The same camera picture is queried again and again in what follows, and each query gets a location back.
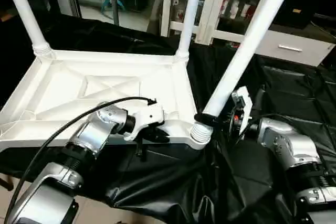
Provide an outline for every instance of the black cable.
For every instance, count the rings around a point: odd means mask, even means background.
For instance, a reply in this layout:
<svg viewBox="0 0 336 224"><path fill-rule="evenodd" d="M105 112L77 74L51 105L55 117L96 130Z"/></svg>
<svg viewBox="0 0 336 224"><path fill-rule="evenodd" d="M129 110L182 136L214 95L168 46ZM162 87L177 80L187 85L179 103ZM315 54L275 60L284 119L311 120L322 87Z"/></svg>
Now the black cable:
<svg viewBox="0 0 336 224"><path fill-rule="evenodd" d="M233 129L233 124L235 120L235 112L236 112L237 106L234 106L231 110L230 114L230 122L229 122L229 130L227 132L227 142L230 142L231 134L232 134L232 129Z"/></svg>
<svg viewBox="0 0 336 224"><path fill-rule="evenodd" d="M9 203L9 206L8 206L8 209L7 209L7 213L6 213L6 217L5 217L5 221L4 223L7 223L8 222L8 217L9 217L9 214L10 212L12 212L13 210L13 207L15 205L15 202L16 202L16 199L21 191L21 188L22 188L22 185L23 183L25 182L32 166L34 165L35 161L40 157L40 155L43 153L43 151L46 149L46 147L60 134L62 133L64 130L66 130L68 127L70 127L71 125L73 125L74 123L76 123L78 120L84 118L85 116L97 111L97 110L100 110L102 108L105 108L105 107L108 107L112 104L115 104L115 103L118 103L118 102L124 102L124 101L129 101L129 100L144 100L144 101L147 101L148 103L155 103L155 101L151 100L151 99L148 99L148 98L145 98L145 97L125 97L125 98L120 98L120 99L117 99L117 100L114 100L114 101L110 101L110 102L107 102L107 103L104 103L104 104L101 104L91 110L88 110L86 112L84 112L83 114L77 116L76 118L72 119L70 122L66 123L65 125L63 125L58 131L56 131L50 138L48 138L44 143L43 145L40 147L40 149L37 151L37 153L35 154L35 156L33 157L33 159L30 161L27 169L25 170L25 172L23 173L19 183L17 184L15 190L14 190L14 193L13 193L13 196L12 198L10 199L10 203Z"/></svg>

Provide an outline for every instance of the black cloth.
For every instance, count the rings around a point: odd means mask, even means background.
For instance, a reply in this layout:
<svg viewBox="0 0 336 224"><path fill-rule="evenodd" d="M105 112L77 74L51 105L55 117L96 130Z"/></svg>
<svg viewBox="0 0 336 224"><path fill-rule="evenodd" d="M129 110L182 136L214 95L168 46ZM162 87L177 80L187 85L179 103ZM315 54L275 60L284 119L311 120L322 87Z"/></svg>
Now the black cloth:
<svg viewBox="0 0 336 224"><path fill-rule="evenodd" d="M55 49L166 55L177 48L176 39L98 21L46 14L37 18ZM34 58L22 22L12 19L0 24L0 31L6 35L0 40L2 52L10 45L21 52L17 57L22 66L12 72L20 74ZM191 45L187 69L199 111L234 53L230 48ZM5 68L11 69L14 62L18 64L17 58L8 57ZM335 71L255 56L239 82L243 85L253 102L260 104L258 114L296 118L295 123L316 142L328 167L336 169ZM232 106L231 101L225 106L223 119ZM135 156L135 146L107 146L80 194L166 223L292 223L286 180L273 154L249 140L228 153L225 135L225 131L216 131L202 151L178 144L148 145L145 162ZM59 149L48 149L30 181L54 160ZM1 152L0 172L20 177L36 151L11 148Z"/></svg>

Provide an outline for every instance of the cabinet drawer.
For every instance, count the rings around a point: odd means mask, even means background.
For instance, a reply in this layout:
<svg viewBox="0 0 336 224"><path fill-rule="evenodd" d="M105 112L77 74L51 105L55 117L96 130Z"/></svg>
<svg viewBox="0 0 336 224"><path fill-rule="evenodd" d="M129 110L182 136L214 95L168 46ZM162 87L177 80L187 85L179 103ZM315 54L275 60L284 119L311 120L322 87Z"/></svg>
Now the cabinet drawer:
<svg viewBox="0 0 336 224"><path fill-rule="evenodd" d="M317 66L334 44L295 35L267 31L256 53L282 60Z"/></svg>

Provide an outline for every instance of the white pipe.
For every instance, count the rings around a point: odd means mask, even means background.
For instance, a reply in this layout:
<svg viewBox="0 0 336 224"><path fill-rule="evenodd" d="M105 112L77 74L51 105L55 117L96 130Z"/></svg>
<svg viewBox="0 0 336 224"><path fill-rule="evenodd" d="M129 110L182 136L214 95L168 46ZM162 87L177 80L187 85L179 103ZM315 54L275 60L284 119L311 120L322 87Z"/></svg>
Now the white pipe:
<svg viewBox="0 0 336 224"><path fill-rule="evenodd" d="M33 50L37 54L48 54L51 52L49 44L44 39L44 36L37 24L32 9L28 3L28 0L13 0L18 10L24 26L29 34L29 37L33 43Z"/></svg>
<svg viewBox="0 0 336 224"><path fill-rule="evenodd" d="M249 25L243 42L236 51L235 56L222 76L203 113L219 116L283 1L284 0L265 1L259 14ZM211 127L202 125L198 122L193 125L191 130L192 137L200 142L208 142L210 140L211 133Z"/></svg>
<svg viewBox="0 0 336 224"><path fill-rule="evenodd" d="M199 0L188 0L184 15L183 30L180 37L179 48L175 54L176 59L179 61L188 61L189 59L189 45L193 33L198 1Z"/></svg>

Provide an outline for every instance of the white cabinet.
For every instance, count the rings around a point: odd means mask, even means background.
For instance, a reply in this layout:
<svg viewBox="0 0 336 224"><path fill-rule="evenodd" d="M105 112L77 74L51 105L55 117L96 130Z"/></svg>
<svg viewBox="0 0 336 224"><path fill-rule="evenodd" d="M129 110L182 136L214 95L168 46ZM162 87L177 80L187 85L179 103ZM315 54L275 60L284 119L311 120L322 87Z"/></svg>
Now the white cabinet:
<svg viewBox="0 0 336 224"><path fill-rule="evenodd" d="M264 1L199 0L193 28L195 42L204 45L242 42ZM168 37L182 30L186 3L187 0L163 1L161 36ZM333 49L333 42L334 38L321 34L312 25L302 30L271 25L256 53L317 66Z"/></svg>
<svg viewBox="0 0 336 224"><path fill-rule="evenodd" d="M193 33L196 42L203 42L207 22L214 0L199 0ZM163 0L161 36L169 36L170 30L182 31L187 0Z"/></svg>
<svg viewBox="0 0 336 224"><path fill-rule="evenodd" d="M203 44L213 38L241 42L265 0L214 0Z"/></svg>

